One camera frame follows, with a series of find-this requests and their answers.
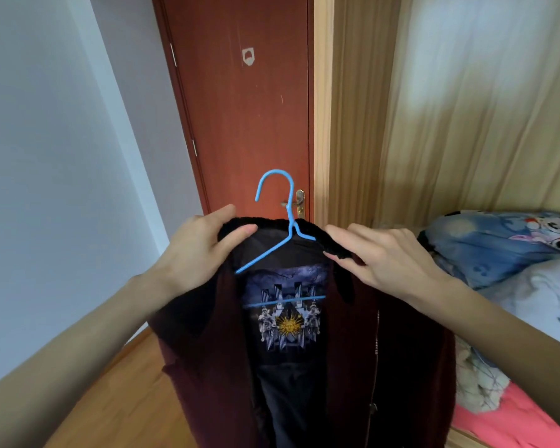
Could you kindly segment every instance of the door hinge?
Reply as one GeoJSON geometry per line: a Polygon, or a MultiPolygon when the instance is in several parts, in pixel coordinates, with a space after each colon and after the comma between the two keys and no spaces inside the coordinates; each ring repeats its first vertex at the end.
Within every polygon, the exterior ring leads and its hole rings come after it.
{"type": "Polygon", "coordinates": [[[170,42],[170,51],[172,52],[172,59],[174,60],[174,67],[178,67],[176,65],[176,57],[174,56],[174,49],[172,48],[172,42],[170,42]]]}

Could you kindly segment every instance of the jacket zipper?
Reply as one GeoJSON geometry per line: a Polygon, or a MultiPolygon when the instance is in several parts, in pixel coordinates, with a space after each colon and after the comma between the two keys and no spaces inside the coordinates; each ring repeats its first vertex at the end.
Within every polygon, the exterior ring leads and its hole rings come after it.
{"type": "Polygon", "coordinates": [[[377,347],[377,331],[380,330],[380,310],[377,311],[377,326],[376,326],[376,368],[373,374],[373,387],[371,388],[371,399],[369,400],[369,416],[367,418],[367,434],[365,436],[365,447],[369,444],[369,430],[371,427],[371,407],[374,405],[373,397],[376,394],[376,381],[377,381],[377,357],[379,355],[377,347]]]}

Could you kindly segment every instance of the wooden door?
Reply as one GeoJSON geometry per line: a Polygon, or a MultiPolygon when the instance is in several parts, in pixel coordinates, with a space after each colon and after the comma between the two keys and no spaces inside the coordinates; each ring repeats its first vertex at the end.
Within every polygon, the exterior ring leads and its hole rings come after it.
{"type": "Polygon", "coordinates": [[[203,210],[234,203],[239,216],[286,218],[286,178],[268,177],[254,201],[261,175],[280,168],[306,192],[308,213],[307,0],[160,2],[203,210]]]}

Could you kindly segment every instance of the sun emblem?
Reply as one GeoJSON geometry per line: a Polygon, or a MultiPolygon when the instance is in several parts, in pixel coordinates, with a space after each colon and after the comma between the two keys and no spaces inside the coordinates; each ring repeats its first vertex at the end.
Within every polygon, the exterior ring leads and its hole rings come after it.
{"type": "Polygon", "coordinates": [[[291,315],[290,317],[283,317],[278,323],[278,331],[283,335],[297,335],[301,331],[303,325],[303,318],[301,315],[291,315]]]}

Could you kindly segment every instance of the door frame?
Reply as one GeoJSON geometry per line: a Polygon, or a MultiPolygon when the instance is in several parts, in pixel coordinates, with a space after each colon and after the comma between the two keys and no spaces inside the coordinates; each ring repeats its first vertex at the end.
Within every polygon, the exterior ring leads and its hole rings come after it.
{"type": "MultiPolygon", "coordinates": [[[[194,149],[194,135],[191,127],[191,119],[189,110],[184,96],[183,82],[180,78],[179,69],[174,64],[175,59],[172,56],[174,43],[172,41],[172,34],[170,33],[170,26],[168,25],[168,17],[166,15],[166,8],[164,0],[152,0],[153,10],[156,14],[157,28],[160,31],[160,38],[162,39],[162,47],[164,48],[164,55],[166,57],[166,64],[168,65],[168,73],[170,74],[170,81],[172,83],[172,90],[174,91],[174,98],[176,105],[179,109],[180,122],[183,126],[184,139],[187,146],[187,153],[191,160],[191,167],[195,176],[195,183],[199,192],[199,199],[201,200],[201,207],[203,214],[209,214],[211,208],[207,198],[207,190],[205,181],[199,165],[199,156],[195,154],[194,149]]],[[[305,214],[306,218],[310,221],[314,220],[314,0],[307,0],[307,112],[309,113],[307,120],[308,128],[308,152],[309,152],[309,191],[305,199],[305,214]]]]}

